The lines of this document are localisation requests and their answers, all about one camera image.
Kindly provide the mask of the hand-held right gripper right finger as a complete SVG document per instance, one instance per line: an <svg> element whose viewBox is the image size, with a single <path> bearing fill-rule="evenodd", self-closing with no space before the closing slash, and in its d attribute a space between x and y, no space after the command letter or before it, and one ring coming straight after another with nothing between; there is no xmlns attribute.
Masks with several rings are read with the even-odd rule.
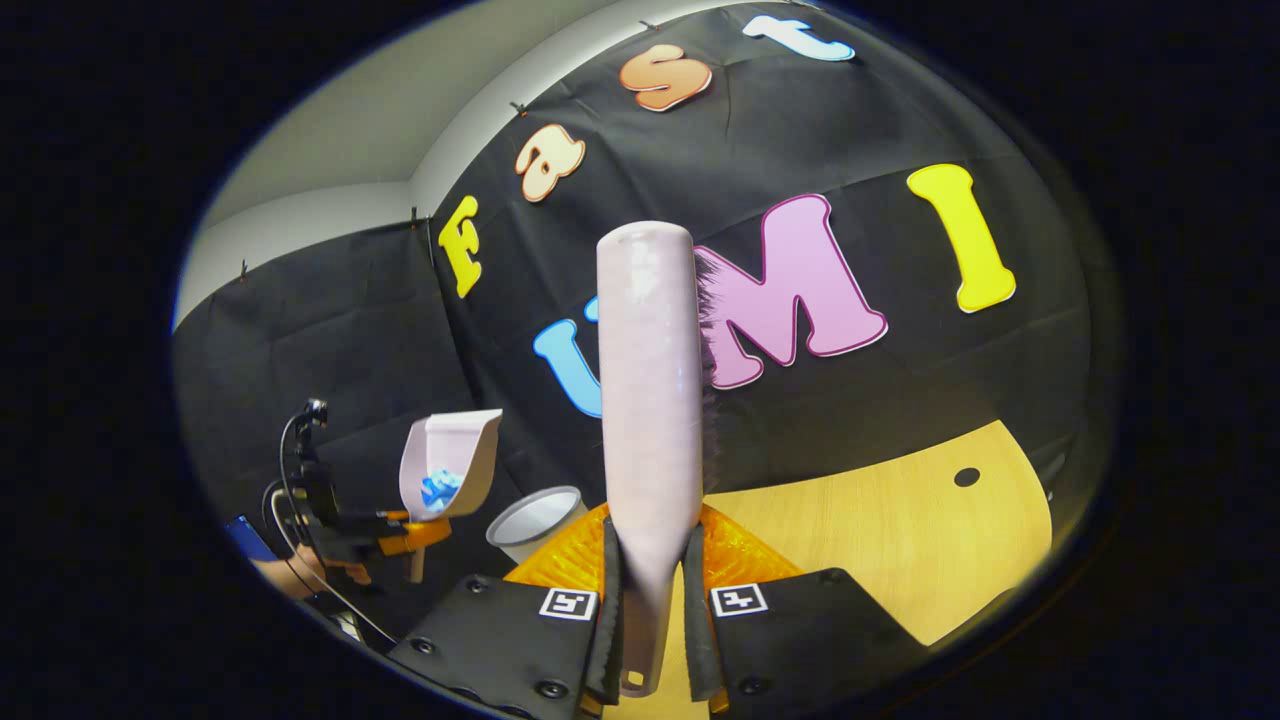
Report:
<svg viewBox="0 0 1280 720"><path fill-rule="evenodd" d="M712 716L877 706L925 647L842 568L804 571L712 506L682 560L691 697Z"/></svg>

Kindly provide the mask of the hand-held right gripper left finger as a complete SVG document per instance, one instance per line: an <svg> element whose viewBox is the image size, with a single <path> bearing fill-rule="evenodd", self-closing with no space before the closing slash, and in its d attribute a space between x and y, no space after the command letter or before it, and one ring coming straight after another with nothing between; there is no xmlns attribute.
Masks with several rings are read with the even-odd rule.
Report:
<svg viewBox="0 0 1280 720"><path fill-rule="evenodd" d="M460 580L389 660L488 714L599 719L621 694L623 566L600 505L507 575Z"/></svg>

